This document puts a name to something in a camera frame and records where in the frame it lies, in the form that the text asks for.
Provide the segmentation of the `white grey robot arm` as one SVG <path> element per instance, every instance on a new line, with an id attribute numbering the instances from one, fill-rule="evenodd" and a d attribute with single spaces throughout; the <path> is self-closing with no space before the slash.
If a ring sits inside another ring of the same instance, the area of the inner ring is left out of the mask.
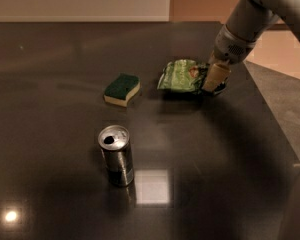
<path id="1" fill-rule="evenodd" d="M 216 36 L 202 89 L 221 92 L 229 66 L 244 61 L 262 33 L 279 19 L 300 42 L 300 0 L 239 0 Z"/>

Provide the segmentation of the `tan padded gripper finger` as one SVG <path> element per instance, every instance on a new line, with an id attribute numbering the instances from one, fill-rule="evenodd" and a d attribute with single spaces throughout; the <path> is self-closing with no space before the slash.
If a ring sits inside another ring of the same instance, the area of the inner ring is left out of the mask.
<path id="1" fill-rule="evenodd" d="M 231 70 L 225 64 L 214 63 L 208 69 L 202 89 L 206 92 L 220 92 L 226 87 Z"/>

